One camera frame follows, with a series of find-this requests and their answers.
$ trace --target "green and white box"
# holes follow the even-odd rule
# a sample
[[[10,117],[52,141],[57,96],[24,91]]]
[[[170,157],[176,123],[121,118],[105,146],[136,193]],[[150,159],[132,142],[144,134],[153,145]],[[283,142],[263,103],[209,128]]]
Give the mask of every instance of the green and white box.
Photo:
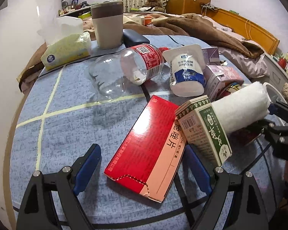
[[[215,166],[221,166],[232,155],[227,136],[207,95],[185,102],[175,114],[189,144],[195,144]]]

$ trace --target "barcode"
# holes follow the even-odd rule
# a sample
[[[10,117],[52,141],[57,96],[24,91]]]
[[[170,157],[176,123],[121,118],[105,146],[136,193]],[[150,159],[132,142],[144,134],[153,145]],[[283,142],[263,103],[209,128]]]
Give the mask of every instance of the barcode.
[[[150,52],[150,50],[147,47],[138,47],[137,50],[140,51],[141,53],[149,53]]]
[[[152,77],[155,77],[159,73],[160,68],[161,68],[161,65],[158,65],[158,66],[155,66],[155,67],[148,69],[146,72],[147,73],[146,80],[148,80]]]
[[[195,121],[194,121],[194,118],[191,116],[191,117],[188,117],[187,119],[183,120],[181,122],[181,126],[183,127],[184,130],[190,128],[191,126],[195,125]]]

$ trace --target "teddy bear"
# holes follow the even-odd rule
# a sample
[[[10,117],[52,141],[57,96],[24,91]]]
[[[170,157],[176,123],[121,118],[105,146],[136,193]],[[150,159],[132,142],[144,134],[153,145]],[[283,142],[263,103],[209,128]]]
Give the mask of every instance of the teddy bear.
[[[165,12],[160,0],[147,0],[142,7],[152,7],[151,11]]]

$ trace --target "white towel roll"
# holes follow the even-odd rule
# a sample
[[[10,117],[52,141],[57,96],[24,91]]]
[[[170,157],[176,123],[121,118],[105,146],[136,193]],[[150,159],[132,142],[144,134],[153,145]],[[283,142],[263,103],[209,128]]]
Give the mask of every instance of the white towel roll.
[[[212,103],[226,134],[263,119],[269,105],[266,88],[259,82]]]

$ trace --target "metal screw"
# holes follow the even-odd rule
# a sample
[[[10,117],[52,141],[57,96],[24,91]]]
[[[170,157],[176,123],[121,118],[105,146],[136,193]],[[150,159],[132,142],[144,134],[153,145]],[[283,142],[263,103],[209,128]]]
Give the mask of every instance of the metal screw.
[[[33,173],[33,176],[39,176],[41,174],[41,172],[39,171],[39,170],[37,170],[37,171],[34,171],[34,173]]]
[[[65,166],[65,167],[62,169],[62,171],[63,171],[64,173],[68,173],[70,170],[71,170],[71,168],[70,168],[69,166]]]
[[[222,173],[224,170],[222,167],[216,167],[216,172]]]
[[[245,172],[245,174],[246,174],[247,177],[252,177],[253,176],[252,172],[249,172],[249,171]]]

